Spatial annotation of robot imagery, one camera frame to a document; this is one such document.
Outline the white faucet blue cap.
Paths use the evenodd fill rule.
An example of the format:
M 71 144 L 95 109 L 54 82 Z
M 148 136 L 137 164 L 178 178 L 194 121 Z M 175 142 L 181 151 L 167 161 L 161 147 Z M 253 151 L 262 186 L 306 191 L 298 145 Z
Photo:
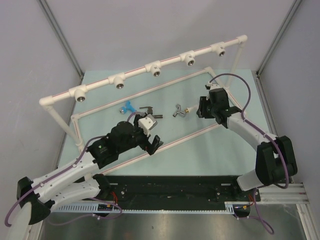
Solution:
M 184 109 L 184 112 L 187 113 L 187 114 L 189 114 L 189 113 L 191 113 L 191 112 L 193 112 L 193 111 L 197 111 L 198 108 L 199 108 L 198 105 L 194 105 L 194 106 L 185 108 L 185 109 Z

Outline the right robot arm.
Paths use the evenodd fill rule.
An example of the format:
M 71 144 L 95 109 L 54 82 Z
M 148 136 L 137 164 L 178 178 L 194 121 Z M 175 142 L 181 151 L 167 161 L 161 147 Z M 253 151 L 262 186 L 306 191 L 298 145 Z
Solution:
M 201 96 L 196 112 L 199 118 L 214 119 L 217 124 L 238 134 L 256 152 L 255 168 L 240 175 L 230 188 L 231 196 L 242 201 L 249 190 L 290 182 L 298 172 L 292 141 L 287 136 L 267 133 L 249 121 L 237 106 L 230 106 L 224 88 L 216 84 L 208 88 L 208 95 Z

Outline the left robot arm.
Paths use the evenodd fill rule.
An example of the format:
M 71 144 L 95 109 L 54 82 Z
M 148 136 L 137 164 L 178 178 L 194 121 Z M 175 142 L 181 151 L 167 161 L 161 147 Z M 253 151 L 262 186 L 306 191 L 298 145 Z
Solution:
M 16 197 L 20 207 L 31 204 L 27 224 L 44 220 L 59 204 L 94 197 L 107 199 L 111 188 L 103 175 L 96 174 L 89 180 L 84 176 L 117 161 L 120 154 L 136 147 L 153 155 L 163 144 L 158 135 L 149 142 L 157 123 L 151 114 L 138 113 L 133 123 L 120 121 L 107 135 L 91 138 L 74 161 L 35 179 L 21 178 Z

